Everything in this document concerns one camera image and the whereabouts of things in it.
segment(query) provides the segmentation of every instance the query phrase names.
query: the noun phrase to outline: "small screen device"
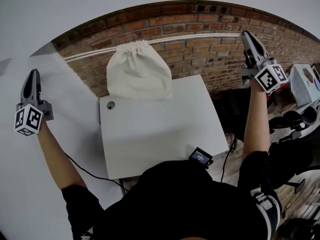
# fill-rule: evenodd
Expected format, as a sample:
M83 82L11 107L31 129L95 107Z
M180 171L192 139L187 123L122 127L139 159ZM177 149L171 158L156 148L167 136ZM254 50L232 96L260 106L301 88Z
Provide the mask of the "small screen device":
M197 147L195 151L189 156L189 159L195 161L199 164L202 164L207 169L214 161L212 160L212 155L209 155L207 152L203 151L201 148Z

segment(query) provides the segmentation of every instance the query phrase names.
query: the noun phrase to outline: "forearm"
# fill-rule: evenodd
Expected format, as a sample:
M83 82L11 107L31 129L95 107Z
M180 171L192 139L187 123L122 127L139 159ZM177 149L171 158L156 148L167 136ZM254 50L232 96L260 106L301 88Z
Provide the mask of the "forearm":
M60 147L45 121L41 122L38 140L52 178L58 188L63 189L70 185L86 187L85 182Z
M251 81L249 112L245 126L243 159L255 151L268 151L270 132L267 97L261 86Z

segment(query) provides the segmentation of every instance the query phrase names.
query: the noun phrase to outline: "black sleeve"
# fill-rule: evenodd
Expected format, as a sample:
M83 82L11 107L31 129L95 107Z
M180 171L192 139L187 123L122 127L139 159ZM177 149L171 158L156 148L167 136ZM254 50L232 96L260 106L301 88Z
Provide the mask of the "black sleeve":
M238 188L250 192L259 187L265 195L272 196L277 200L281 211L281 203L270 181L268 153L256 151L248 155L241 164Z
M62 190L74 240L92 228L103 213L99 200L85 187L71 185Z

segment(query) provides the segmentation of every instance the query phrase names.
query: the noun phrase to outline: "person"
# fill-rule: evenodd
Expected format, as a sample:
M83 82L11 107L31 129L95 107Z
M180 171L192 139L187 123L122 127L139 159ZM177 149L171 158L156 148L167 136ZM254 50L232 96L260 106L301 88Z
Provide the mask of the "person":
M73 239L267 239L266 221L251 191L260 187L281 205L269 179L266 93L255 80L250 85L237 187L213 181L191 160L165 161L146 170L137 184L106 210L43 121L38 140L66 201Z

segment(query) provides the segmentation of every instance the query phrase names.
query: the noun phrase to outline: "black t-shirt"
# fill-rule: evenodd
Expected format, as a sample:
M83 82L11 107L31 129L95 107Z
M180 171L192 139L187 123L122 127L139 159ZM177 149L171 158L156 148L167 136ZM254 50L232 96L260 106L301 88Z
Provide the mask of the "black t-shirt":
M94 240L264 240L267 226L250 194L258 187L280 205L269 179L267 152L245 158L238 187L213 181L200 164L184 160L148 169L106 210L83 186L71 185L62 194L75 240L89 236L89 230Z

